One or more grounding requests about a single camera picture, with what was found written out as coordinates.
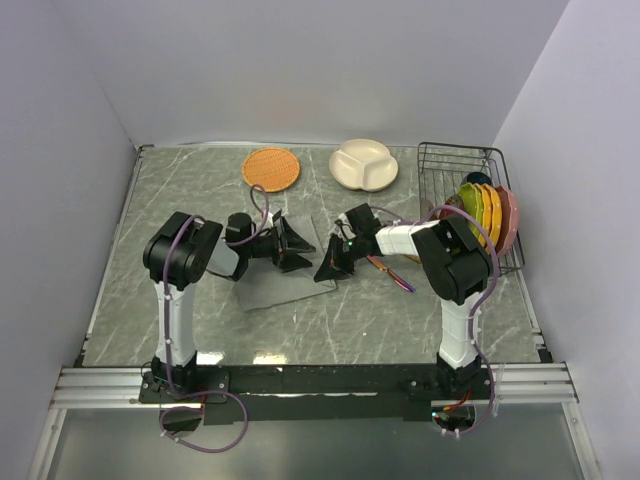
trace white wall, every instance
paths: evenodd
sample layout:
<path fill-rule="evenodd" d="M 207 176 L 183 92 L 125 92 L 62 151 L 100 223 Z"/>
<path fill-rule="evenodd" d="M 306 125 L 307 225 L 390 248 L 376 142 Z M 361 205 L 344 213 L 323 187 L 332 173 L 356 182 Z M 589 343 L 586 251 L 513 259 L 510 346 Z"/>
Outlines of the white wall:
<path fill-rule="evenodd" d="M 640 478 L 640 4 L 572 0 L 495 145 L 522 204 L 526 277 L 605 478 Z"/>
<path fill-rule="evenodd" d="M 0 476 L 19 479 L 82 345 L 135 152 L 50 2 L 2 2 L 0 65 Z"/>
<path fill-rule="evenodd" d="M 136 144 L 491 144 L 567 3 L 53 1 Z"/>

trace pink plate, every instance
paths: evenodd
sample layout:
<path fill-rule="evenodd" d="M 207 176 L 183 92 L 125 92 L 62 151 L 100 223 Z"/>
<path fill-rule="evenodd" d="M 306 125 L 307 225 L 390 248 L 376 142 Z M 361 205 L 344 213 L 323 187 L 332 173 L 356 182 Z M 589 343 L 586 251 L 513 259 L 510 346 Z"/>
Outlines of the pink plate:
<path fill-rule="evenodd" d="M 499 185 L 496 187 L 496 192 L 498 192 L 502 203 L 502 226 L 496 244 L 496 253 L 502 257 L 516 240 L 518 223 L 520 222 L 520 208 L 518 207 L 518 199 L 511 190 Z"/>

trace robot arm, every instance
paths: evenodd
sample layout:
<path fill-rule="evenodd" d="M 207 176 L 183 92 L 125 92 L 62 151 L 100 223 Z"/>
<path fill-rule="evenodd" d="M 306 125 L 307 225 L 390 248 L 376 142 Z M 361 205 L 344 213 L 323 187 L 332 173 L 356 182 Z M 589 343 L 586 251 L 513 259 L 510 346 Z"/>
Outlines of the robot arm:
<path fill-rule="evenodd" d="M 315 251 L 276 213 L 272 226 L 252 233 L 249 215 L 229 217 L 225 237 L 222 225 L 196 220 L 175 245 L 168 265 L 168 295 L 163 269 L 178 231 L 190 217 L 176 212 L 149 241 L 144 265 L 150 271 L 160 310 L 158 348 L 151 371 L 159 384 L 166 383 L 167 363 L 173 383 L 195 391 L 197 352 L 193 341 L 194 284 L 208 270 L 232 281 L 246 271 L 250 258 L 269 258 L 283 272 L 311 266 L 298 253 Z M 342 279 L 355 272 L 355 261 L 367 255 L 417 255 L 429 282 L 441 298 L 443 338 L 437 365 L 442 371 L 440 388 L 460 388 L 480 369 L 469 329 L 472 306 L 487 287 L 492 264 L 464 219 L 450 216 L 413 226 L 382 226 L 367 204 L 345 214 L 353 236 L 332 234 L 324 261 L 314 279 Z M 473 319 L 474 328 L 477 316 Z M 171 361 L 167 362 L 167 350 Z"/>
<path fill-rule="evenodd" d="M 345 213 L 350 238 L 332 234 L 324 262 L 314 279 L 341 279 L 355 271 L 355 261 L 367 255 L 415 255 L 442 304 L 442 343 L 438 362 L 453 372 L 477 364 L 472 333 L 479 311 L 469 329 L 471 308 L 487 287 L 492 274 L 489 256 L 457 216 L 421 225 L 384 227 L 367 204 Z"/>
<path fill-rule="evenodd" d="M 252 232 L 255 225 L 249 215 L 235 213 L 229 217 L 225 238 L 221 236 L 222 225 L 196 218 L 172 250 L 178 232 L 190 218 L 186 213 L 174 213 L 149 241 L 143 256 L 160 312 L 158 347 L 151 371 L 160 383 L 167 382 L 169 363 L 173 383 L 186 392 L 195 389 L 194 290 L 205 271 L 237 281 L 251 258 L 268 258 L 281 271 L 290 272 L 311 266 L 299 253 L 315 252 L 315 247 L 301 238 L 280 212 L 270 215 L 269 227 L 258 234 Z M 169 256 L 165 289 L 163 274 Z"/>

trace yellow plate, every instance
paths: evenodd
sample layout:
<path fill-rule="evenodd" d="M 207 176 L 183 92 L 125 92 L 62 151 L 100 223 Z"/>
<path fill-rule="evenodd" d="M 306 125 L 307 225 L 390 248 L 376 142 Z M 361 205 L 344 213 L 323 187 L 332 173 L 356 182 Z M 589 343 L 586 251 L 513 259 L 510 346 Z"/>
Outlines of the yellow plate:
<path fill-rule="evenodd" d="M 491 243 L 495 246 L 500 238 L 500 229 L 502 228 L 502 204 L 500 203 L 500 195 L 491 185 L 482 185 L 482 189 L 486 190 L 491 197 L 491 230 L 489 237 Z"/>
<path fill-rule="evenodd" d="M 478 223 L 482 224 L 484 205 L 482 204 L 482 194 L 480 193 L 480 189 L 476 188 L 471 183 L 465 183 L 460 187 L 458 195 L 462 198 L 465 211 L 475 218 Z M 475 226 L 473 226 L 473 224 L 470 224 L 469 228 L 471 228 L 471 232 L 475 237 L 480 235 L 480 232 Z"/>
<path fill-rule="evenodd" d="M 476 187 L 480 192 L 482 205 L 484 206 L 482 210 L 482 228 L 484 228 L 487 233 L 489 233 L 491 231 L 491 213 L 493 210 L 491 206 L 491 195 L 489 195 L 489 192 L 482 188 L 482 185 L 474 183 L 473 186 Z M 480 241 L 480 245 L 482 245 L 483 247 L 487 246 L 487 241 L 484 239 L 480 232 L 478 232 L 478 240 Z"/>

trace green plate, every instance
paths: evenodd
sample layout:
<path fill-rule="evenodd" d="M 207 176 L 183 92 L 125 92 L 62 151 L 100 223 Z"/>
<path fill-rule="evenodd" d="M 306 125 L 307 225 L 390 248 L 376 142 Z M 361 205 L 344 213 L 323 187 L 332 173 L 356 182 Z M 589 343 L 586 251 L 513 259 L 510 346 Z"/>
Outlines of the green plate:
<path fill-rule="evenodd" d="M 471 215 L 476 221 L 482 225 L 482 214 L 484 213 L 484 204 L 482 203 L 482 193 L 471 183 L 465 183 L 460 187 L 458 195 L 462 197 L 464 203 L 464 209 Z M 469 225 L 471 232 L 478 237 L 480 231 L 473 225 Z"/>

